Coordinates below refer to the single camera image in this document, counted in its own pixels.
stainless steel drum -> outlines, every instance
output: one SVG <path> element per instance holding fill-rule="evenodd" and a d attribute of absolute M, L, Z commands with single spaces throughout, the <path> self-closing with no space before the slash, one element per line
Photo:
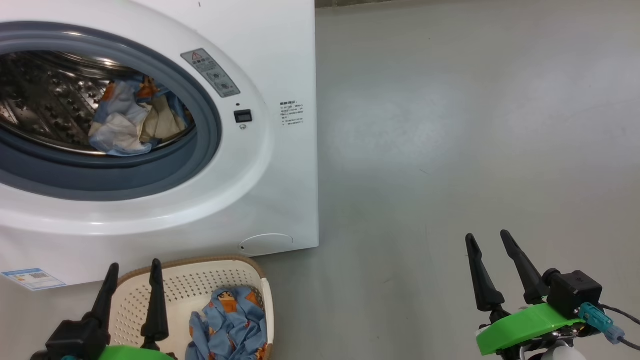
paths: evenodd
<path fill-rule="evenodd" d="M 0 56 L 0 127 L 44 146 L 104 156 L 89 144 L 93 115 L 109 82 L 138 74 L 105 58 L 53 51 Z M 189 126 L 155 149 L 179 141 Z"/>

qr code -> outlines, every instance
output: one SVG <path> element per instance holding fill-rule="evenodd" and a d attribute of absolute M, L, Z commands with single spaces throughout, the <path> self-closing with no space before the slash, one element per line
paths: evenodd
<path fill-rule="evenodd" d="M 29 276 L 31 276 L 34 279 L 42 279 L 44 277 L 49 277 L 47 274 L 45 274 L 43 272 L 37 272 L 35 274 L 29 274 Z"/>

blue cable connector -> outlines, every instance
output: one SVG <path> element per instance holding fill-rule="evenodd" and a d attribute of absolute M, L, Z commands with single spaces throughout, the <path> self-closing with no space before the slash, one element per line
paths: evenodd
<path fill-rule="evenodd" d="M 578 317 L 598 329 L 612 344 L 620 343 L 619 338 L 625 337 L 625 332 L 613 325 L 613 319 L 589 302 L 580 306 Z"/>

concrete floor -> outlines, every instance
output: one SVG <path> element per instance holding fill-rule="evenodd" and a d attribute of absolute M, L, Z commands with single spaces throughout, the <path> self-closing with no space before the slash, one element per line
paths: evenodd
<path fill-rule="evenodd" d="M 257 259 L 275 359 L 479 359 L 488 315 L 475 309 L 468 232 L 507 310 L 524 302 L 503 228 L 540 271 L 581 269 L 603 302 L 640 315 L 638 44 L 636 0 L 319 10 L 322 242 Z M 0 348 L 24 359 L 99 284 L 0 286 Z M 576 344 L 590 359 L 637 359 L 602 336 Z"/>

beige plastic basket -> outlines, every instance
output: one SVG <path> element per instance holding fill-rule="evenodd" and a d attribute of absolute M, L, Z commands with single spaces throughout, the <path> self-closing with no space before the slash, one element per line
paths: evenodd
<path fill-rule="evenodd" d="M 109 333 L 112 345 L 139 347 L 144 338 L 140 328 L 147 320 L 151 286 L 151 266 L 130 272 L 118 280 L 118 290 L 111 302 Z M 271 358 L 273 347 L 273 298 L 266 276 L 253 260 L 242 256 L 193 258 L 163 263 L 164 297 L 169 321 L 169 338 L 159 342 L 162 352 L 173 352 L 184 359 L 189 335 L 191 312 L 209 303 L 211 293 L 221 287 L 251 287 L 267 320 L 267 350 L 265 360 Z"/>

